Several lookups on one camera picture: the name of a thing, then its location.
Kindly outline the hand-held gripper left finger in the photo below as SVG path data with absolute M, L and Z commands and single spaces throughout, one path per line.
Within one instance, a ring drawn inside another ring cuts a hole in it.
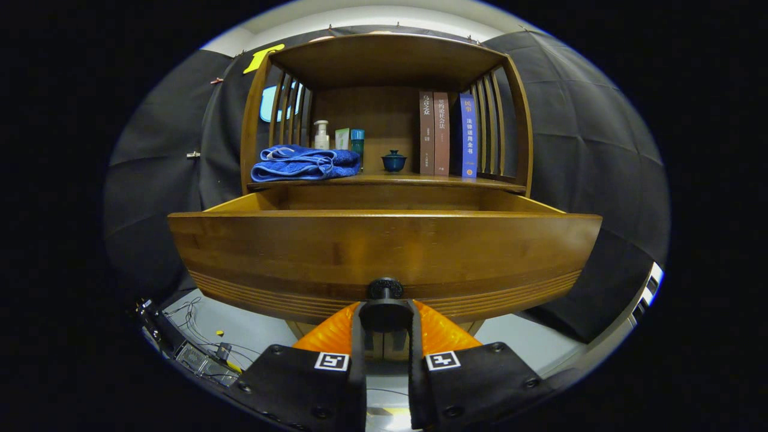
M 231 386 L 231 400 L 271 429 L 363 431 L 367 421 L 364 332 L 360 302 L 316 328 L 314 346 L 273 344 Z M 342 343 L 321 341 L 336 330 Z

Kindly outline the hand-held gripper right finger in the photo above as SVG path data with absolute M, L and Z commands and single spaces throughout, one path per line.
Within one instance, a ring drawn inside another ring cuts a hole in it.
M 483 344 L 420 301 L 409 301 L 411 424 L 425 431 L 499 431 L 554 386 L 507 344 Z

